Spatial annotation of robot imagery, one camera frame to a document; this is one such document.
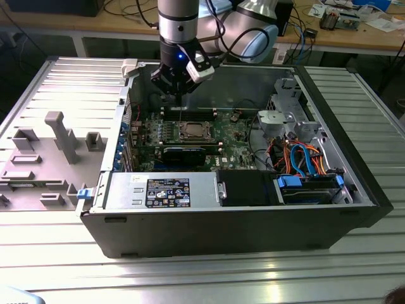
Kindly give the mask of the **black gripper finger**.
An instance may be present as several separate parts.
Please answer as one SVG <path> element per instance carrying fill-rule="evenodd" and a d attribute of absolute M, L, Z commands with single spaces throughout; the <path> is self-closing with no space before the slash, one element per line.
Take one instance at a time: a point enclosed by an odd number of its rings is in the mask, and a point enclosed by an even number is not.
<path fill-rule="evenodd" d="M 175 101 L 178 106 L 182 106 L 182 98 L 188 93 L 192 93 L 199 84 L 196 84 L 188 73 L 179 73 L 175 76 Z"/>
<path fill-rule="evenodd" d="M 151 74 L 151 82 L 163 93 L 176 95 L 177 79 L 173 68 L 160 63 L 157 70 Z"/>

